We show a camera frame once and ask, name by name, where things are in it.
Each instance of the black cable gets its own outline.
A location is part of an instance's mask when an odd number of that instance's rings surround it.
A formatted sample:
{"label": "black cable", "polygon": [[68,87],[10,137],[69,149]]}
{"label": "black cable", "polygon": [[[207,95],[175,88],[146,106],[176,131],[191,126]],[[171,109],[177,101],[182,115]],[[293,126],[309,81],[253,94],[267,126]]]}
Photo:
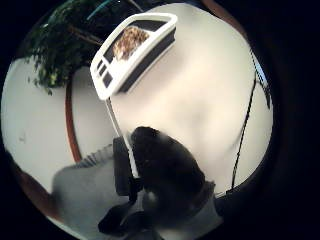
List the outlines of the black cable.
{"label": "black cable", "polygon": [[246,126],[247,126],[247,123],[248,123],[248,119],[250,117],[250,110],[251,110],[251,105],[252,105],[253,92],[254,92],[254,89],[255,89],[256,83],[257,83],[257,77],[256,77],[257,75],[258,75],[258,78],[259,78],[259,84],[262,87],[262,89],[264,91],[264,94],[266,96],[267,106],[270,109],[270,91],[269,91],[269,88],[268,87],[264,87],[264,85],[263,85],[262,77],[261,77],[259,71],[257,70],[257,66],[256,66],[256,63],[254,61],[252,49],[250,49],[250,54],[251,54],[251,58],[252,58],[252,61],[253,61],[254,68],[255,68],[255,72],[254,72],[255,78],[254,78],[254,82],[253,82],[253,86],[252,86],[252,90],[251,90],[250,102],[249,102],[249,105],[248,105],[246,118],[245,118],[245,121],[244,121],[244,125],[242,127],[241,140],[240,140],[239,150],[238,150],[238,153],[237,153],[237,160],[236,160],[236,162],[234,164],[234,167],[233,167],[232,183],[231,183],[231,189],[230,189],[231,192],[234,189],[236,173],[237,173],[237,168],[238,168],[238,163],[239,163],[239,158],[240,158],[240,151],[241,151],[241,147],[242,147],[244,132],[245,132],[245,129],[246,129]]}
{"label": "black cable", "polygon": [[250,117],[250,110],[251,110],[251,105],[252,105],[253,92],[254,92],[254,89],[256,87],[256,83],[257,83],[256,78],[254,78],[253,86],[252,86],[252,90],[251,90],[250,102],[249,102],[249,106],[248,106],[248,109],[247,109],[247,114],[246,114],[246,118],[245,118],[245,121],[244,121],[244,125],[242,127],[241,140],[240,140],[239,150],[238,150],[238,153],[237,153],[237,160],[236,160],[236,162],[234,164],[234,167],[233,167],[231,191],[234,189],[234,182],[235,182],[235,179],[236,179],[236,173],[237,173],[237,167],[238,167],[238,163],[239,163],[240,151],[241,151],[241,147],[242,147],[244,132],[245,132],[245,129],[246,129],[246,126],[247,126],[247,123],[248,123],[248,119]]}

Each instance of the white device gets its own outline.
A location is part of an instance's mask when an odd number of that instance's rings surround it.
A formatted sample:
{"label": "white device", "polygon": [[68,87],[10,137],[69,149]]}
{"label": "white device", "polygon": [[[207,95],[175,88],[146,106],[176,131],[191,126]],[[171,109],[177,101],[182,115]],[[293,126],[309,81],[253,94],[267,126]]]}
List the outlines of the white device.
{"label": "white device", "polygon": [[[159,59],[174,42],[178,18],[168,13],[141,13],[125,19],[105,40],[94,56],[90,73],[101,100],[118,92],[127,92],[142,74]],[[117,60],[113,45],[128,26],[136,26],[149,34],[128,60]]]}

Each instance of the dark hair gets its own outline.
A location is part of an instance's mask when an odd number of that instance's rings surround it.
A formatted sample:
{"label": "dark hair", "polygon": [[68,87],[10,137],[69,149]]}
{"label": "dark hair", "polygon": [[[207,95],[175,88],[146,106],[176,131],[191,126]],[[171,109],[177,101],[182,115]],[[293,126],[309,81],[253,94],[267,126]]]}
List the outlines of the dark hair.
{"label": "dark hair", "polygon": [[131,139],[137,170],[147,190],[169,187],[183,199],[200,192],[205,176],[182,144],[150,127],[136,128]]}

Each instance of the gray shirt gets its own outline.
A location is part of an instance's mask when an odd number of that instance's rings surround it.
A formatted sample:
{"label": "gray shirt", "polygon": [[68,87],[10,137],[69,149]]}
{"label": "gray shirt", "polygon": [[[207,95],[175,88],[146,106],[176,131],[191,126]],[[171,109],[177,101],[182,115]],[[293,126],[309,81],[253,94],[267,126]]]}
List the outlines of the gray shirt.
{"label": "gray shirt", "polygon": [[[114,158],[112,145],[93,153],[81,162],[65,167],[56,173],[52,195],[55,198],[64,224],[89,240],[123,239],[102,234],[98,224],[108,210],[128,202],[128,197],[118,196],[115,190]],[[131,214],[142,209],[142,196]],[[185,223],[172,228],[156,227],[165,240],[192,240],[214,229],[222,222],[213,201]]]}

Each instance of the green leaves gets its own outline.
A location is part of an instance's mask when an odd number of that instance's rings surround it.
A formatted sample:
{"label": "green leaves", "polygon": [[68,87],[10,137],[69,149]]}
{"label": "green leaves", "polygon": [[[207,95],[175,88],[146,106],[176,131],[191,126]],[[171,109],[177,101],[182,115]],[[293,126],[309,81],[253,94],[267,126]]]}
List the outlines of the green leaves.
{"label": "green leaves", "polygon": [[88,21],[87,17],[102,2],[66,1],[27,35],[18,55],[26,63],[35,60],[35,86],[40,85],[49,95],[51,88],[65,86],[78,69],[92,61],[99,44],[113,29],[126,17],[138,13],[130,3],[114,0]]}

